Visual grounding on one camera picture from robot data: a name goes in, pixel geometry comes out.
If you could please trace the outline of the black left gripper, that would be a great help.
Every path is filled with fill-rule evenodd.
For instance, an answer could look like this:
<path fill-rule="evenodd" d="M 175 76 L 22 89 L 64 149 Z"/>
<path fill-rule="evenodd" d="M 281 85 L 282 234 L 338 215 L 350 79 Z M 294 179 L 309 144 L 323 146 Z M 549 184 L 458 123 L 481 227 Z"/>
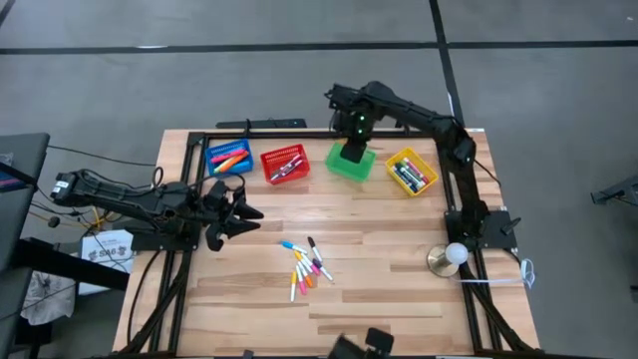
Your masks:
<path fill-rule="evenodd" d="M 233 238 L 261 227 L 258 222 L 243 220 L 264 218 L 264 214 L 250 206 L 243 195 L 242 185 L 230 188 L 223 180 L 218 180 L 212 186 L 203 198 L 206 217 L 210 217 L 210 224 L 205 232 L 207 239 L 220 239 L 223 234 Z"/>

